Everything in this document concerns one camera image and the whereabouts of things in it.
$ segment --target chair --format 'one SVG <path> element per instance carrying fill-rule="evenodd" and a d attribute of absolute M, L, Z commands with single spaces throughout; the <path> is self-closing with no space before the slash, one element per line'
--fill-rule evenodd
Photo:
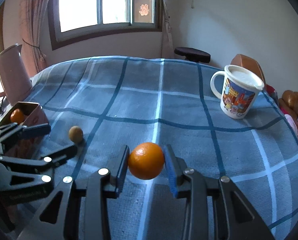
<path fill-rule="evenodd" d="M 175 48 L 175 54 L 185 56 L 186 60 L 193 62 L 210 62 L 210 54 L 199 49 L 177 47 Z"/>

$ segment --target stool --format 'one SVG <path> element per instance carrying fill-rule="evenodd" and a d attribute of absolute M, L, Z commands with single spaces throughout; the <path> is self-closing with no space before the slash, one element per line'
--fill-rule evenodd
<path fill-rule="evenodd" d="M 202 62 L 202 63 L 210 62 L 210 54 L 198 49 L 177 47 L 175 48 L 175 54 L 180 56 L 185 56 L 186 60 L 193 61 L 193 62 Z"/>

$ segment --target pink pitcher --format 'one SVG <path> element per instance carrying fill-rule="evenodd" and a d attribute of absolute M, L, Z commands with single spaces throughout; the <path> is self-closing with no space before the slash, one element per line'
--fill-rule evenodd
<path fill-rule="evenodd" d="M 6 96 L 12 106 L 26 99 L 32 88 L 20 56 L 21 47 L 15 44 L 0 53 L 0 81 L 4 90 L 0 97 Z"/>

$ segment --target red chinese character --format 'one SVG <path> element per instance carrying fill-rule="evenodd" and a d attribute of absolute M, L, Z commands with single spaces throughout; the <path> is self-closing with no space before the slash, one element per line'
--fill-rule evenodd
<path fill-rule="evenodd" d="M 148 9 L 148 5 L 147 4 L 145 4 L 145 5 L 142 4 L 140 6 L 140 10 L 141 11 L 139 11 L 139 13 L 140 13 L 141 16 L 144 16 L 144 15 L 147 16 L 148 13 L 149 13 L 149 9 Z"/>

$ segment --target cup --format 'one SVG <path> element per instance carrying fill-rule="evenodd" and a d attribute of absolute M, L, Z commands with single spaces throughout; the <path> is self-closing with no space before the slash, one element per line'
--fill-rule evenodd
<path fill-rule="evenodd" d="M 222 94 L 215 87 L 215 78 L 219 75 L 225 76 Z M 214 73 L 210 80 L 212 92 L 221 99 L 221 110 L 233 119 L 246 116 L 264 86 L 256 74 L 236 65 L 225 66 L 224 71 Z"/>

